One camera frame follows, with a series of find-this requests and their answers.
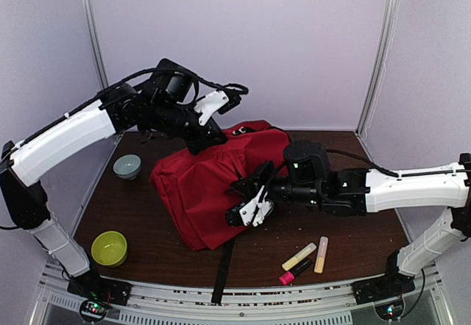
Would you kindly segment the red student backpack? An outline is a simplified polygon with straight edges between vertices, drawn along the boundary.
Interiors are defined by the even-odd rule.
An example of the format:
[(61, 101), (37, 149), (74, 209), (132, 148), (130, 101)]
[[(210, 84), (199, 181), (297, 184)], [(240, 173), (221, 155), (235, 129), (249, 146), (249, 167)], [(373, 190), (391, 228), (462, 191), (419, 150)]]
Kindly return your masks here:
[(245, 227), (228, 226), (225, 212), (240, 202), (230, 184), (265, 163), (280, 165), (288, 133), (264, 120), (246, 121), (224, 131), (227, 142), (197, 155), (183, 149), (158, 160), (149, 183), (169, 212), (184, 244), (193, 251), (223, 248), (211, 301), (221, 304), (235, 237)]

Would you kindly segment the yellow highlighter pen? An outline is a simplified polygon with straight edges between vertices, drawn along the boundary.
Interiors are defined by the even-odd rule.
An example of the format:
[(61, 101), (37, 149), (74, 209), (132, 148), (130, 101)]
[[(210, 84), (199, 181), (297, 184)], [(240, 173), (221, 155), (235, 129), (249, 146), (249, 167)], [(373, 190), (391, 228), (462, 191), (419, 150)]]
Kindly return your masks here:
[(312, 254), (315, 250), (316, 250), (316, 244), (315, 243), (309, 243), (303, 249), (300, 249), (295, 255), (293, 255), (288, 260), (286, 260), (281, 265), (282, 269), (284, 271), (290, 270), (291, 268), (296, 266), (298, 263), (300, 263), (303, 259), (305, 259), (310, 254)]

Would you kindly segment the black pink highlighter pen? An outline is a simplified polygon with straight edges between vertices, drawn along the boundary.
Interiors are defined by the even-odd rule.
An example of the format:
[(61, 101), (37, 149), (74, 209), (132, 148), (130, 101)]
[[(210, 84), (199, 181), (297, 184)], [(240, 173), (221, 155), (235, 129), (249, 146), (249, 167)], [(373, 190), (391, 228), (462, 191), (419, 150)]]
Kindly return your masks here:
[(295, 266), (290, 268), (278, 279), (280, 284), (288, 285), (291, 284), (300, 274), (305, 272), (310, 266), (313, 265), (313, 261), (309, 258), (303, 259), (301, 262), (297, 263)]

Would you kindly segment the peach highlighter pen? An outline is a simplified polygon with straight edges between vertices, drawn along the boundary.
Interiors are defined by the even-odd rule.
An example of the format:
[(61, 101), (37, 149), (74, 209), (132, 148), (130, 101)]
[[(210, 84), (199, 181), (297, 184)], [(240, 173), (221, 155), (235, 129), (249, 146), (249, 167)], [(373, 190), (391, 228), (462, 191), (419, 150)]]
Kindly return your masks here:
[(319, 240), (319, 247), (318, 247), (318, 252), (316, 256), (316, 262), (314, 265), (315, 274), (321, 274), (324, 271), (328, 241), (329, 239), (326, 236), (321, 236)]

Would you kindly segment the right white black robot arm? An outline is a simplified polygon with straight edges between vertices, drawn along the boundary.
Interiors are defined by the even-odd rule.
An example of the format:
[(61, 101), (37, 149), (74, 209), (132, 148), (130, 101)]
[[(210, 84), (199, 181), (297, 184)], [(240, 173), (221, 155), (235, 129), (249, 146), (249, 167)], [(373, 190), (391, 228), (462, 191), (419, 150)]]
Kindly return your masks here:
[(434, 168), (390, 171), (370, 163), (368, 168), (334, 171), (330, 150), (309, 140), (296, 140), (283, 150), (283, 161), (259, 165), (255, 173), (234, 181), (230, 188), (242, 197), (228, 209), (229, 226), (258, 226), (276, 201), (317, 207), (338, 217), (364, 216), (406, 207), (444, 208), (422, 236), (391, 254), (386, 271), (372, 286), (393, 296), (429, 262), (454, 243), (470, 237), (470, 154)]

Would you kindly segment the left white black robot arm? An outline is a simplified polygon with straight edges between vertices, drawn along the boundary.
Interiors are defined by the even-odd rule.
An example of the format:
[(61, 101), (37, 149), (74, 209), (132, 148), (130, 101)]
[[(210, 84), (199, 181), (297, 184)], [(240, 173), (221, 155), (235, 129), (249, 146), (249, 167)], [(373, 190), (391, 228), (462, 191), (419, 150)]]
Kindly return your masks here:
[(213, 115), (238, 106), (249, 92), (240, 84), (203, 79), (166, 58), (136, 76), (139, 84), (123, 78), (26, 139), (5, 143), (1, 153), (1, 193), (13, 228), (30, 232), (91, 299), (101, 297), (107, 283), (50, 212), (41, 177), (90, 145), (134, 127), (181, 138), (194, 155), (226, 143)]

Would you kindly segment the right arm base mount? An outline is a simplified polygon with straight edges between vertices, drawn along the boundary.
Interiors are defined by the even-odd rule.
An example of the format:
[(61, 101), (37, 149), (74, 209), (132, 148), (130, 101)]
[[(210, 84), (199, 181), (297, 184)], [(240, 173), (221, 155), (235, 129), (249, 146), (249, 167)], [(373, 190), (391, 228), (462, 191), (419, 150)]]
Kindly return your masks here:
[(383, 321), (399, 321), (406, 312), (403, 296), (415, 290), (414, 278), (383, 275), (352, 283), (357, 305), (373, 303)]

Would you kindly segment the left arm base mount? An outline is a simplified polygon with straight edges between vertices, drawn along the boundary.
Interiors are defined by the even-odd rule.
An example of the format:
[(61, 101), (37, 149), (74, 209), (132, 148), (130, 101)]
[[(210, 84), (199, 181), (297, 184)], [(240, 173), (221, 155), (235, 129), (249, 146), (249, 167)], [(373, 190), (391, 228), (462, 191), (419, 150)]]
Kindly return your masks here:
[(70, 278), (67, 291), (83, 297), (79, 316), (87, 324), (103, 321), (114, 306), (126, 306), (132, 285), (129, 282), (100, 279), (98, 282), (79, 282)]

